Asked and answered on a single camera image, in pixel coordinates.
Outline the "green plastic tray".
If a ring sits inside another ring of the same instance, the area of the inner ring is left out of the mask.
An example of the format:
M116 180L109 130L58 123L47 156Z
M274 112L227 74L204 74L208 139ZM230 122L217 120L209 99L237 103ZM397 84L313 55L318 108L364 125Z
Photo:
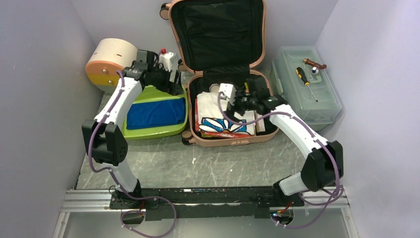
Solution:
M182 86L182 94L181 95L170 95L168 93L162 92L156 89L153 86L147 86L144 91L135 99L134 103L145 103L145 102L155 102L155 101L162 101L162 100L172 100L172 99L179 99L184 98L186 104L186 114L185 114L185 121L180 124L175 125L168 125L168 126L160 126L160 127L151 127L151 128L144 128L144 129L135 129L129 130L126 128L126 118L123 122L122 126L122 133L123 136L129 140L141 140L141 139L152 139L158 137L166 137L179 134L186 126L187 123L187 112L188 112L188 105L187 105L187 92L185 87Z

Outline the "blue cloth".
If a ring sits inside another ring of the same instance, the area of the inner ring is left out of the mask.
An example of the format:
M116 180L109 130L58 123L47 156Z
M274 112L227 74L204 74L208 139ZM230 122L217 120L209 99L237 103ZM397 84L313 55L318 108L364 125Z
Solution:
M129 130L180 124L185 121L184 98L133 104L126 118Z

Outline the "pink hard-shell suitcase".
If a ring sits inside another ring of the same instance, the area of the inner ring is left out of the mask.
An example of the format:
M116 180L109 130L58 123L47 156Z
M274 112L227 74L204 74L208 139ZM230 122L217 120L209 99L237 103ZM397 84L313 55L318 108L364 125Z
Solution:
M222 82L242 86L247 79L271 91L268 79L255 68L265 57L266 4L263 0L173 0L160 7L170 22L180 52L177 66L192 73L187 83L189 127L185 145L217 147L266 142L278 132L267 119L253 136L221 137L199 130L197 96Z

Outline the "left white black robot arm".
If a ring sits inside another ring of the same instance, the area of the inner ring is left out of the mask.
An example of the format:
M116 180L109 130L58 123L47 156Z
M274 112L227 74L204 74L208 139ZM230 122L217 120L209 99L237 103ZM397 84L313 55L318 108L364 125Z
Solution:
M116 189L124 193L123 202L136 208L142 202L141 185L127 161L128 143L123 135L127 114L147 87L161 92L174 88L170 80L178 55L161 50L159 53L138 50L136 59L116 71L117 85L105 107L82 124L88 163L95 173L108 171Z

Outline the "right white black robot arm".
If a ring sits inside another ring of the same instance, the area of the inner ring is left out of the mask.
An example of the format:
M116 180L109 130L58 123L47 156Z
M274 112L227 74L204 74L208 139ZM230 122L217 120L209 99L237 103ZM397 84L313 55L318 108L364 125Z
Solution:
M329 141L307 125L280 95L272 95L260 79L249 79L245 86L222 84L218 106L223 117L239 126L256 124L264 119L280 129L306 158L301 171L274 184L273 200L279 206L291 201L292 195L318 191L334 182L334 195L340 191L344 173L343 147Z

